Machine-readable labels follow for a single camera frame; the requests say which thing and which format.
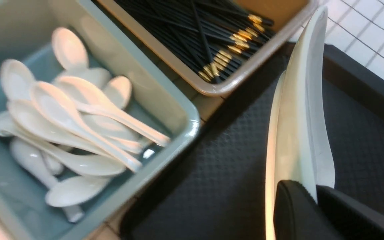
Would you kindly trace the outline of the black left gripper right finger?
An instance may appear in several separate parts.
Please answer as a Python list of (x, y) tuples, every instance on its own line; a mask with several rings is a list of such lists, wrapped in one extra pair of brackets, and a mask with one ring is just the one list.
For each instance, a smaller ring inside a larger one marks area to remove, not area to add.
[(384, 215), (328, 186), (316, 186), (318, 205), (346, 240), (384, 240)]

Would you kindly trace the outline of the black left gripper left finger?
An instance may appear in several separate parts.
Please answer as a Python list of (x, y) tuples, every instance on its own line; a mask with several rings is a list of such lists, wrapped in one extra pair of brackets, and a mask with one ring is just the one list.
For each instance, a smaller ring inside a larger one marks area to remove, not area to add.
[(277, 240), (341, 240), (321, 209), (300, 182), (277, 184), (273, 225)]

